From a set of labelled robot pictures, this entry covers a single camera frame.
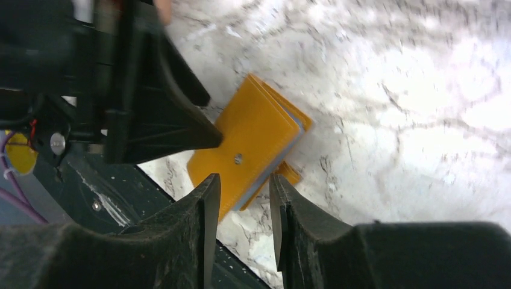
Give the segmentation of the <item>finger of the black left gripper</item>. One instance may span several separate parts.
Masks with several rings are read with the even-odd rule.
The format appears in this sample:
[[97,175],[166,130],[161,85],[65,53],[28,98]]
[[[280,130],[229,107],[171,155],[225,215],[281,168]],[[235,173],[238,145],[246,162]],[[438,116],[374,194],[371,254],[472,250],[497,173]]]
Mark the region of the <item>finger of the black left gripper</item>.
[[218,147],[222,133],[199,106],[174,101],[161,80],[161,33],[133,30],[114,67],[120,106],[107,110],[104,161],[139,164]]
[[211,100],[208,91],[165,33],[161,33],[161,80],[165,93],[174,101],[206,107]]

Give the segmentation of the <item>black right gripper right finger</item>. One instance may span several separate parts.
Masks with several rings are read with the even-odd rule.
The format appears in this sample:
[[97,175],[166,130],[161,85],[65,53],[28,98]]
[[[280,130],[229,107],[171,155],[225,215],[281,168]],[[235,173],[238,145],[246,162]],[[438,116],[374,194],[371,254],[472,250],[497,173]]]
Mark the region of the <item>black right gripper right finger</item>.
[[269,179],[285,288],[509,288],[510,235],[490,222],[351,226]]

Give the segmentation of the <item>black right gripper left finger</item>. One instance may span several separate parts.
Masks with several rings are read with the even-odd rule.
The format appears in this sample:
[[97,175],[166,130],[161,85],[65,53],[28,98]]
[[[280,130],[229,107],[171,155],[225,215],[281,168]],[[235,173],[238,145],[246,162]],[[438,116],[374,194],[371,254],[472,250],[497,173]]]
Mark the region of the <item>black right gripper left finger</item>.
[[3,226],[2,288],[209,288],[221,196],[217,173],[119,234],[75,223]]

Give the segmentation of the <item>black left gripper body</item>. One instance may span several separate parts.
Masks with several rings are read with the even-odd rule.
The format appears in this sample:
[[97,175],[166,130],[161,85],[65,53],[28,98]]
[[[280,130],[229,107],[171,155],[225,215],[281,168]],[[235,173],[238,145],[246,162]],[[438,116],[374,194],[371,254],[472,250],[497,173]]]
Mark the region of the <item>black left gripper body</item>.
[[126,144],[147,121],[157,1],[1,2],[1,129]]

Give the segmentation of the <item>yellow leather card holder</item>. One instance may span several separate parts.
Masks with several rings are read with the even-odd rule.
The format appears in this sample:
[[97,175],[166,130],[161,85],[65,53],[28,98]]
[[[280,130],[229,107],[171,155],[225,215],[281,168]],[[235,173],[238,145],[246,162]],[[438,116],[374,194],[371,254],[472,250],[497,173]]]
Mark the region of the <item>yellow leather card holder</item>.
[[189,178],[198,186],[210,174],[219,174],[219,220],[230,211],[243,211],[270,174],[282,174],[291,184],[301,180],[285,158],[312,125],[306,113],[249,74],[216,119],[221,145],[193,153],[187,162]]

